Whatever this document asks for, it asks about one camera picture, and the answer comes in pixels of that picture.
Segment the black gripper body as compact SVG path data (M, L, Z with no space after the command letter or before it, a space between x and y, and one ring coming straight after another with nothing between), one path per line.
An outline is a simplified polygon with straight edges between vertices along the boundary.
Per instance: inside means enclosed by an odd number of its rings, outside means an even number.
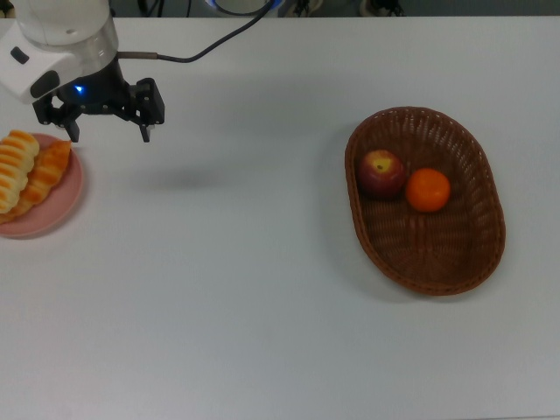
M75 79L57 90L60 112L69 114L76 109L121 107L128 100L130 84L123 78L118 58L102 70Z

